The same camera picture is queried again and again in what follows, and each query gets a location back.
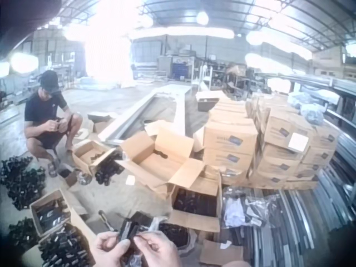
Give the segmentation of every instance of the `finger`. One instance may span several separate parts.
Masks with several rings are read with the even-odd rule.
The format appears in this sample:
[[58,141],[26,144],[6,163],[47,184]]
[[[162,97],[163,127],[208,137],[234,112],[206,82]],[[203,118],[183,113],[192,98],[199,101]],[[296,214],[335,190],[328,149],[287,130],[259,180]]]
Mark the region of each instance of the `finger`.
[[140,236],[135,236],[133,238],[133,241],[135,242],[136,246],[138,247],[139,250],[144,254],[144,256],[149,258],[152,254],[155,252],[151,249],[150,245],[147,243],[145,239],[143,239]]
[[144,239],[146,239],[150,244],[157,244],[158,246],[164,246],[169,239],[161,231],[151,231],[139,233]]
[[108,254],[111,254],[113,257],[119,259],[121,256],[123,256],[123,254],[127,252],[128,248],[130,247],[130,244],[131,242],[129,241],[129,239],[121,240],[112,250],[110,250],[110,252],[108,252]]
[[102,249],[102,246],[107,239],[117,237],[117,235],[118,232],[109,231],[109,232],[100,233],[96,236],[96,239],[94,241],[94,246],[98,249]]
[[111,250],[115,246],[116,243],[117,243],[116,236],[114,238],[109,238],[105,242],[105,247],[106,247],[107,250]]

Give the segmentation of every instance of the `shorts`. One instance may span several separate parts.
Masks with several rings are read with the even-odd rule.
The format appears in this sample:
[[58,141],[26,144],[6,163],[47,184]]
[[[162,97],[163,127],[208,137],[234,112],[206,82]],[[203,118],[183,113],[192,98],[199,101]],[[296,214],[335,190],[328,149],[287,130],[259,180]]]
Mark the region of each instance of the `shorts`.
[[65,131],[63,133],[44,132],[44,133],[40,134],[39,136],[35,137],[38,141],[40,141],[42,143],[42,146],[44,149],[53,149],[62,140],[64,135],[67,135],[71,131],[72,116],[69,119],[67,131]]

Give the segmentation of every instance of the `man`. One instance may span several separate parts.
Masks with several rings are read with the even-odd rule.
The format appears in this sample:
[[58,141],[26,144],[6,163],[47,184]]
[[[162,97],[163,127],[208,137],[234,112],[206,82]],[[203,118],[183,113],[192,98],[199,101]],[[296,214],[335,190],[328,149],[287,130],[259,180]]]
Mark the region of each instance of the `man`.
[[[83,118],[72,113],[67,106],[59,90],[55,71],[45,71],[40,78],[40,85],[38,91],[26,102],[24,134],[29,152],[36,158],[48,159],[48,171],[51,176],[56,176],[57,164],[47,149],[53,149],[67,135],[66,149],[70,151]],[[64,118],[57,118],[58,106],[65,112]]]

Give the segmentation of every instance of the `black t-shirt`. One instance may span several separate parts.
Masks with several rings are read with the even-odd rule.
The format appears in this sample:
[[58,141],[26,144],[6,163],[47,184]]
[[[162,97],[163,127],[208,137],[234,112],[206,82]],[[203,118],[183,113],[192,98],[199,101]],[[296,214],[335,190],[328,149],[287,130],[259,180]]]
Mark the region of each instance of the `black t-shirt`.
[[32,121],[35,126],[45,123],[48,120],[57,118],[57,107],[67,106],[62,93],[55,94],[47,101],[40,99],[38,92],[35,92],[26,102],[24,108],[24,120]]

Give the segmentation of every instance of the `warehouse ceiling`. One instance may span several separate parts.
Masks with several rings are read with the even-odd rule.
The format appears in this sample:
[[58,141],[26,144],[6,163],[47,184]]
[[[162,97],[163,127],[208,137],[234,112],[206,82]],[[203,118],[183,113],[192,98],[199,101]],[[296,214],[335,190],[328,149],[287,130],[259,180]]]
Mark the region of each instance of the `warehouse ceiling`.
[[[70,21],[89,21],[100,0],[63,0],[60,15]],[[356,1],[353,0],[143,0],[142,14],[156,26],[196,26],[205,11],[210,27],[246,35],[262,31],[311,51],[344,45],[355,39]]]

